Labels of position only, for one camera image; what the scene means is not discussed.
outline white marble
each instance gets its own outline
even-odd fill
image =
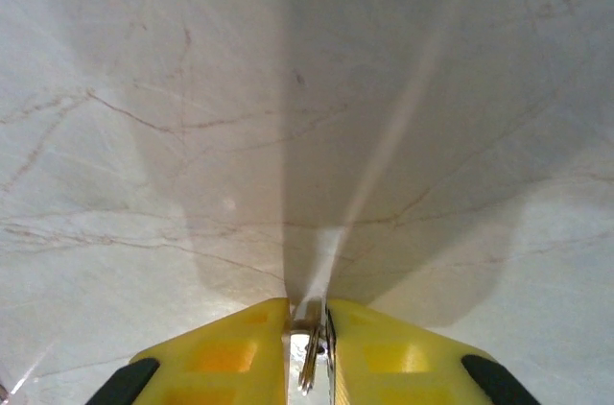
[[[329,264],[544,403],[610,402],[614,0],[0,2],[0,363],[28,403]]]

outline floor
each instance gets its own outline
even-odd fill
[[[1,0],[14,400],[83,404],[138,350],[330,280],[543,403],[610,403],[613,7]]]

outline yellow robot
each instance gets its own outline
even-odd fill
[[[309,334],[299,387],[325,355],[333,405],[538,405],[487,353],[345,300],[269,299],[146,349],[86,405],[281,405],[288,341]]]

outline metal part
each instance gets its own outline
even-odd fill
[[[329,394],[334,403],[335,392],[335,329],[323,299],[312,299],[300,305],[293,321],[292,334],[307,334],[305,361],[298,376],[298,389],[306,395],[314,387],[318,356],[326,356]]]
[[[0,405],[9,403],[9,391],[2,384],[0,384]]]
[[[335,333],[333,318],[328,310],[328,307],[324,307],[324,310],[326,313],[324,337],[326,347],[326,366],[328,367],[328,394],[330,397],[330,405],[335,405],[335,355],[337,348],[337,335]]]
[[[312,327],[309,333],[309,342],[307,343],[307,352],[305,353],[305,363],[303,364],[303,370],[298,376],[298,389],[307,395],[309,391],[314,387],[314,381],[316,379],[316,359],[318,357],[319,350],[319,333],[321,326],[318,323]]]

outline yellow plastic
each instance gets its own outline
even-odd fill
[[[281,405],[289,302],[269,299],[137,354],[160,367],[134,405]]]
[[[337,405],[491,405],[461,364],[487,353],[359,304],[330,300]]]

